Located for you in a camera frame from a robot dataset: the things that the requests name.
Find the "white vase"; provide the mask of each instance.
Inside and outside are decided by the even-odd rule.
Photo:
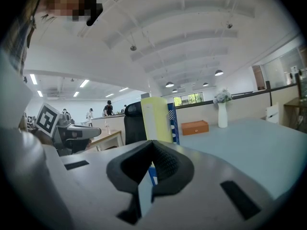
[[[218,103],[218,105],[219,105],[219,127],[226,128],[228,126],[226,103]]]

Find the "person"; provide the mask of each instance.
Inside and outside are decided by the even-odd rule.
[[[1,49],[7,54],[8,59],[17,74],[23,77],[24,62],[27,55],[27,48],[30,46],[31,36],[36,29],[34,16],[36,13],[46,13],[43,18],[55,19],[55,16],[83,15],[89,9],[90,0],[27,0],[24,8],[13,20],[6,35],[2,38]],[[25,117],[23,116],[19,128],[27,131]]]
[[[63,109],[62,113],[68,115],[69,120],[71,120],[71,114],[69,112],[67,112],[66,108]]]
[[[114,112],[113,112],[113,107],[111,105],[111,101],[108,100],[106,102],[106,106],[104,107],[104,116],[110,116],[110,115],[114,115]]]
[[[124,108],[121,110],[121,113],[125,113],[126,107],[127,107],[127,105],[124,105]]]
[[[94,118],[94,116],[93,116],[93,109],[92,108],[90,108],[90,111],[87,112],[86,118],[87,118],[87,123],[89,124],[89,126],[93,127],[92,119]]]

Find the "person in black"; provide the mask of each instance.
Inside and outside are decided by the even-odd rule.
[[[110,116],[110,115],[114,115],[114,113],[111,101],[109,100],[106,102],[106,106],[104,107],[104,116]]]

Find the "chair backrest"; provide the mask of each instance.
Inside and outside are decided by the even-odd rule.
[[[279,124],[279,105],[276,103],[273,106],[267,107],[265,120]]]
[[[125,109],[126,145],[147,140],[141,102],[130,104]]]

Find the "orange box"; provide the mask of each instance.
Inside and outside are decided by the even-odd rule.
[[[209,132],[209,125],[206,121],[196,121],[181,124],[182,134],[184,136]]]

